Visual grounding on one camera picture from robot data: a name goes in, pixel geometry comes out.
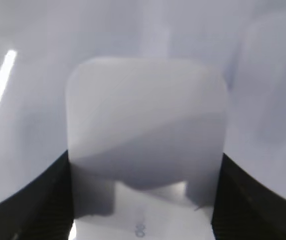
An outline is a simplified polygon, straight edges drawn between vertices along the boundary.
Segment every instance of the white object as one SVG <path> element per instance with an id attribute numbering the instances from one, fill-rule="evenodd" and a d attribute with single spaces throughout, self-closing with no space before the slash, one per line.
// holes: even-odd
<path id="1" fill-rule="evenodd" d="M 222 77 L 188 60 L 99 58 L 78 67 L 66 90 L 76 218 L 93 214 L 87 211 L 93 198 L 116 201 L 111 217 L 94 217 L 95 224 L 130 231 L 142 211 L 167 232 L 170 210 L 150 198 L 172 202 L 178 212 L 212 204 L 226 98 Z"/>

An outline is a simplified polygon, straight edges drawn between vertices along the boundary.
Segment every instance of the white plastic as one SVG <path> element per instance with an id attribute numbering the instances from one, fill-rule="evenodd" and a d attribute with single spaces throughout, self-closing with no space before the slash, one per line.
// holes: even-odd
<path id="1" fill-rule="evenodd" d="M 212 204 L 226 92 L 218 73 L 188 60 L 99 58 L 78 67 L 66 90 L 76 218 L 93 214 L 87 209 L 93 198 L 116 201 L 110 217 L 91 222 L 129 232 L 143 209 L 158 229 L 152 235 L 167 239 L 159 229 L 171 229 L 172 208 L 159 204 L 192 216 Z"/>

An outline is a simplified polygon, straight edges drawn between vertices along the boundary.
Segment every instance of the rounded rectangular object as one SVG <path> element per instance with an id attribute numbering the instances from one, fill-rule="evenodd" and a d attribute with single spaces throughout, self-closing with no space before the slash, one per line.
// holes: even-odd
<path id="1" fill-rule="evenodd" d="M 222 77 L 189 60 L 97 58 L 80 65 L 66 90 L 73 179 L 94 175 L 138 190 L 188 181 L 196 203 L 212 202 L 226 101 Z"/>

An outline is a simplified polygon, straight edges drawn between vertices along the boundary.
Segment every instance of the black surface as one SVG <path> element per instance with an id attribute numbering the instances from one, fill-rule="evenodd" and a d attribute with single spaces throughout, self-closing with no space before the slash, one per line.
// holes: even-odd
<path id="1" fill-rule="evenodd" d="M 66 151 L 33 182 L 0 203 L 0 240 L 66 240 L 73 218 Z"/>
<path id="2" fill-rule="evenodd" d="M 216 240 L 286 240 L 286 200 L 224 155 L 212 225 Z"/>

